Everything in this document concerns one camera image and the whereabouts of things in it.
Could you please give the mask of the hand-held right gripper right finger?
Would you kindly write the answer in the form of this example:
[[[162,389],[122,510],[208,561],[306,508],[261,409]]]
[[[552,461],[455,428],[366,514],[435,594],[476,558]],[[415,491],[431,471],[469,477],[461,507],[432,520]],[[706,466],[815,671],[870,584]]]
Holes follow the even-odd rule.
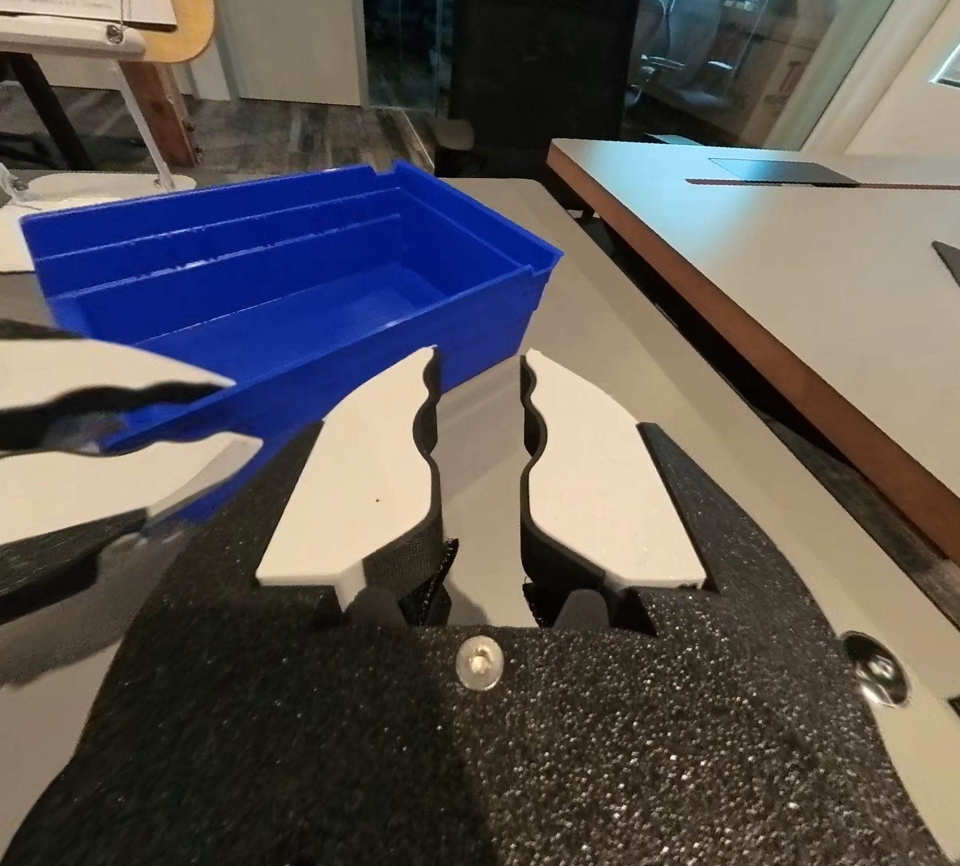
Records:
[[[706,587],[709,573],[637,418],[537,349],[522,357],[521,389],[529,578],[553,593]]]

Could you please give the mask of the round metal grommet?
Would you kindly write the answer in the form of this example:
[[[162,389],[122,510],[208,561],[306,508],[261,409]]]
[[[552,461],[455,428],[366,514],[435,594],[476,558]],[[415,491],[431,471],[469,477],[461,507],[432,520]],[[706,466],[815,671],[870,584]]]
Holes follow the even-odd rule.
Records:
[[[853,669],[859,691],[873,706],[902,708],[910,698],[906,670],[894,654],[863,632],[849,631],[839,637]]]

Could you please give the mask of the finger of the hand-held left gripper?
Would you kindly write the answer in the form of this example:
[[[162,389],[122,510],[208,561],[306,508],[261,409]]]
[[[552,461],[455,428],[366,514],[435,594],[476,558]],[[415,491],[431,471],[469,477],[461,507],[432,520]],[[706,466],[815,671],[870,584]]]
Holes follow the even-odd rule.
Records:
[[[233,388],[220,373],[136,347],[76,337],[1,344],[3,435],[43,435],[65,418],[186,405]]]
[[[3,546],[142,512],[159,520],[236,475],[262,440],[222,432],[119,454],[22,452],[1,460]]]

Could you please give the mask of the black office chair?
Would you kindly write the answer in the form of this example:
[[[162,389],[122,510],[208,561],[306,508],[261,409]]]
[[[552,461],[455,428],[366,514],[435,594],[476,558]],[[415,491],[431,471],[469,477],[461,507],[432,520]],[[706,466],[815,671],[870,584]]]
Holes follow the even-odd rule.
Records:
[[[554,140],[618,140],[641,0],[454,0],[441,178],[539,179]]]

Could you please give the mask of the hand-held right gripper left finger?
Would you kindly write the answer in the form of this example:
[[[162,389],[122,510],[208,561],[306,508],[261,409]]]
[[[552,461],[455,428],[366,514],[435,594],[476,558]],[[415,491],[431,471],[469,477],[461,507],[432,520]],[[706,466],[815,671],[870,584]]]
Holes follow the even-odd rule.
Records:
[[[440,357],[420,347],[366,380],[321,422],[256,570],[262,588],[366,588],[403,600],[441,569]]]

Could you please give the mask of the blue plastic bin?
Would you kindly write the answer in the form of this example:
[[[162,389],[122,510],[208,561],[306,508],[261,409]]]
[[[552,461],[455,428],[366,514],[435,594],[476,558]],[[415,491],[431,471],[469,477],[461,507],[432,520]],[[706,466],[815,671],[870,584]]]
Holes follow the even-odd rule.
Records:
[[[247,466],[184,509],[195,524],[415,350],[437,349],[442,393],[514,356],[563,256],[401,161],[37,212],[21,231],[62,329],[234,381],[128,413],[105,443],[260,438]]]

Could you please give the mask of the wooden support post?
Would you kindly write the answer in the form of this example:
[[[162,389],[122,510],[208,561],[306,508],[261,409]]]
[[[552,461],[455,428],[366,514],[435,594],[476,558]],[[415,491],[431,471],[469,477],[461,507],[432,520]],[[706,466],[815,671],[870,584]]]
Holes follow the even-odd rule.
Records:
[[[116,82],[128,112],[153,156],[175,167],[196,167],[202,150],[172,65],[120,60]]]

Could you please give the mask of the white door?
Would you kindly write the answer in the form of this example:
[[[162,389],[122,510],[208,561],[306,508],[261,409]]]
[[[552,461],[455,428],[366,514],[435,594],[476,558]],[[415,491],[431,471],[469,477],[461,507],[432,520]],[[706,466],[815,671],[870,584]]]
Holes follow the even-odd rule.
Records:
[[[214,0],[230,90],[242,99],[370,104],[362,0]]]

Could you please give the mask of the tall cardboard box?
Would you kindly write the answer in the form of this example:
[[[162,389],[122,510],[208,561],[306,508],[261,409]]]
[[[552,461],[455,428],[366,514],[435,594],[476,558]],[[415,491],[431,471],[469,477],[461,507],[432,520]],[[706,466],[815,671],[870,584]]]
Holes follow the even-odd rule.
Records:
[[[763,147],[846,0],[760,0],[736,74],[742,146]]]

